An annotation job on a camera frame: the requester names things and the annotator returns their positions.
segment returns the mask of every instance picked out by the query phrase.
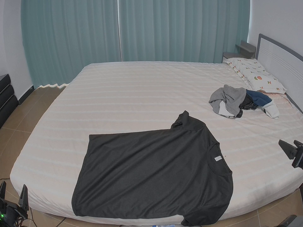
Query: black dresser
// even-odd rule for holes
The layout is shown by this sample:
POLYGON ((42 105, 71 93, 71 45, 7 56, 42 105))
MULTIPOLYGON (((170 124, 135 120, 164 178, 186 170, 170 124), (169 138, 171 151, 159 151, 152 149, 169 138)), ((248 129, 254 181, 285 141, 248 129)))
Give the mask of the black dresser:
POLYGON ((8 74, 0 76, 0 128, 18 106, 8 74))

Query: bed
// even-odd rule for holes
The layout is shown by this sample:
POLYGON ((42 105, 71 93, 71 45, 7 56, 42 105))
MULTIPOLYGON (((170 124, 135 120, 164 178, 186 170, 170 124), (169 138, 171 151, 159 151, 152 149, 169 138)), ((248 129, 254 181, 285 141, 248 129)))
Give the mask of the bed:
POLYGON ((260 35, 258 60, 288 89, 270 94, 280 111, 271 119, 261 110, 227 119, 212 111, 210 95, 228 84, 248 88, 227 64, 111 62, 86 66, 41 117, 10 174, 20 194, 41 212, 117 225, 180 224, 183 216, 119 219, 75 216, 71 199, 89 134, 168 129, 187 110, 206 123, 233 171, 234 191, 220 219, 245 214, 279 199, 303 182, 278 140, 303 141, 303 58, 260 35))

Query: curtain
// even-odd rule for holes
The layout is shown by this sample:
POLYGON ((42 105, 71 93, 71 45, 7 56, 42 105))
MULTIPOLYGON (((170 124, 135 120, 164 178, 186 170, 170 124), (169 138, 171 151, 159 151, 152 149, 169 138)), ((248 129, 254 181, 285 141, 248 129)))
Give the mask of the curtain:
POLYGON ((221 63, 249 15, 250 0, 119 0, 122 60, 221 63))
POLYGON ((117 0, 22 0, 34 87, 71 82, 90 63, 121 61, 117 0))

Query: black t-shirt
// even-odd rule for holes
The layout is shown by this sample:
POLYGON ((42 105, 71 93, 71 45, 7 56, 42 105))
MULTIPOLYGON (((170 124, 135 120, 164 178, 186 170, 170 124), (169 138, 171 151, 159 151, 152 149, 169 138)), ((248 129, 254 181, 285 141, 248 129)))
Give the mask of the black t-shirt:
POLYGON ((232 171, 205 123, 180 114, 167 130, 90 135, 72 207, 77 216, 209 225, 232 197, 232 171))

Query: gray garment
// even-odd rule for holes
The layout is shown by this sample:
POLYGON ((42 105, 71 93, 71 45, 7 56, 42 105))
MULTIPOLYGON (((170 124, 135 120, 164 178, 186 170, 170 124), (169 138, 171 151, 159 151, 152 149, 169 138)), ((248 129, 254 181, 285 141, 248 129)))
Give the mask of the gray garment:
POLYGON ((219 114, 220 103, 223 100, 227 111, 237 116, 240 111, 239 105, 243 103, 245 96, 245 88, 234 88, 225 84, 224 87, 220 87, 213 92, 210 96, 209 104, 212 106, 212 110, 219 114))

